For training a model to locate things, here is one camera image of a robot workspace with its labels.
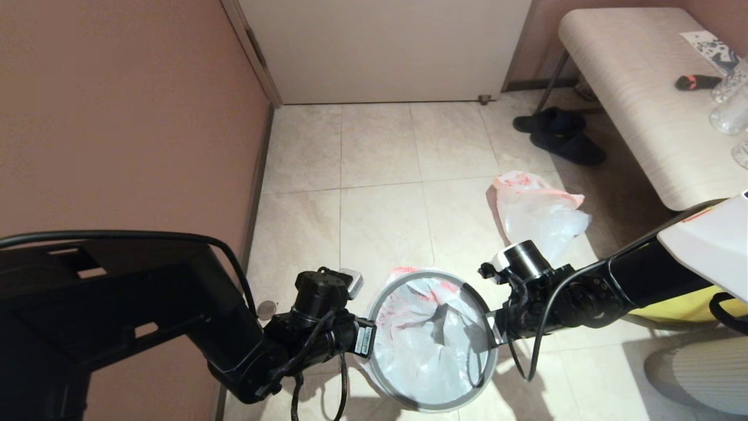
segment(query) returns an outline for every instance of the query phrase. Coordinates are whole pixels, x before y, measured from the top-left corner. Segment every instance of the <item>bench leg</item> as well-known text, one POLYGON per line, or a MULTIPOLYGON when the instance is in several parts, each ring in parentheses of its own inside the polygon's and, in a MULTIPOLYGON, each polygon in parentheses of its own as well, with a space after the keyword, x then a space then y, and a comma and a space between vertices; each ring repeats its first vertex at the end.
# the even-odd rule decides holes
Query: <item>bench leg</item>
POLYGON ((548 95, 551 94, 551 90, 556 85, 556 81, 558 80, 559 75, 561 74, 561 70, 563 70, 563 67, 566 64, 567 60, 568 60, 568 51, 564 49, 563 55, 561 56, 561 60, 559 61, 559 64, 556 66, 556 70, 554 71, 553 77, 551 77, 551 82, 548 83, 548 87, 545 89, 545 92, 543 92, 543 98, 540 99, 540 104, 538 104, 538 108, 535 110, 533 114, 537 114, 543 111, 545 102, 548 101, 548 95))

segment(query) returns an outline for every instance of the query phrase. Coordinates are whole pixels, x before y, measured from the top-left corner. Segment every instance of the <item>shoe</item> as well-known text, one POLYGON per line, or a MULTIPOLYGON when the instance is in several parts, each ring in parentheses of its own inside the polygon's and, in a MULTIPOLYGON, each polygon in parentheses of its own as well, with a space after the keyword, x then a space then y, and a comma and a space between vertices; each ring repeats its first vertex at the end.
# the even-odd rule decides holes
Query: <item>shoe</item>
POLYGON ((605 151, 581 131, 561 136, 537 130, 530 134, 530 141, 538 148, 582 166, 598 165, 607 158, 605 151))
POLYGON ((544 131, 567 136, 584 130, 586 121, 581 114, 552 106, 530 117, 517 117, 512 122, 512 126, 522 133, 544 131))

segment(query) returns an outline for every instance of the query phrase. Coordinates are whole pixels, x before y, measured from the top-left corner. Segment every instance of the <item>striped fabric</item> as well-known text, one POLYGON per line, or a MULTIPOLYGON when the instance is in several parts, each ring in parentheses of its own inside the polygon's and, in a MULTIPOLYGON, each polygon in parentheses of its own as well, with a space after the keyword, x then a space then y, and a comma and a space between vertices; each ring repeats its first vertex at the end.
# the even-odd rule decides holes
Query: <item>striped fabric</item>
POLYGON ((697 401, 748 415, 748 336, 687 345, 675 352, 672 370, 697 401))
POLYGON ((595 90, 663 203, 680 211, 748 188, 730 150, 738 138, 717 132, 709 90, 683 92, 681 75, 719 76, 680 32, 702 30, 678 8, 580 9, 559 36, 595 90))

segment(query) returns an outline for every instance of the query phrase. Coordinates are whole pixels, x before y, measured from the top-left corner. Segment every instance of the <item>bench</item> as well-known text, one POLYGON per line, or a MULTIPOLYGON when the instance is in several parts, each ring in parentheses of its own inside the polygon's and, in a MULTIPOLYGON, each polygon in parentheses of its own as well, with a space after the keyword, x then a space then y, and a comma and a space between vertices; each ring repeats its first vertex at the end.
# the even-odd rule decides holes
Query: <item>bench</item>
POLYGON ((571 56, 662 202, 674 211, 739 194, 748 172, 730 150, 738 137, 711 126, 709 90, 674 87, 687 74, 720 74, 680 32, 703 27, 682 9, 573 10, 561 21, 566 52, 539 104, 571 56))

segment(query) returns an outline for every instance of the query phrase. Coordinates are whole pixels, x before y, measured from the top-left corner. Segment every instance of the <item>tile floor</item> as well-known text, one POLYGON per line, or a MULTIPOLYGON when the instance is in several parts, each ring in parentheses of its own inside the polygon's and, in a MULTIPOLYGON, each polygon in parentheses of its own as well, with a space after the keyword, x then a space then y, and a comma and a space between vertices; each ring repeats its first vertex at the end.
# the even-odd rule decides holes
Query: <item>tile floor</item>
MULTIPOLYGON (((592 214, 587 235, 574 240, 576 267, 603 257, 669 217, 610 119, 589 114, 587 133, 610 159, 579 168, 534 148, 512 129, 539 91, 502 94, 477 103, 285 106, 273 123, 267 168, 249 262, 257 303, 272 300, 287 311, 293 281, 319 266, 349 267, 366 284, 349 309, 365 314, 390 269, 436 266, 474 286, 497 308, 509 294, 475 273, 504 247, 494 214, 491 178, 512 169, 545 176, 584 193, 592 214)), ((567 89, 551 105, 595 107, 567 89)), ((381 397, 349 359, 351 387, 345 420, 740 420, 695 411, 657 394, 643 377, 649 353, 674 346, 666 335, 624 321, 601 330, 577 328, 543 341, 536 379, 520 379, 506 349, 493 382, 469 405, 448 414, 402 410, 381 397)), ((519 344, 527 364, 531 341, 519 344)), ((336 361, 307 373, 299 416, 332 420, 340 398, 336 361)), ((293 382, 276 396, 243 405, 231 395, 226 421, 289 418, 293 382)))

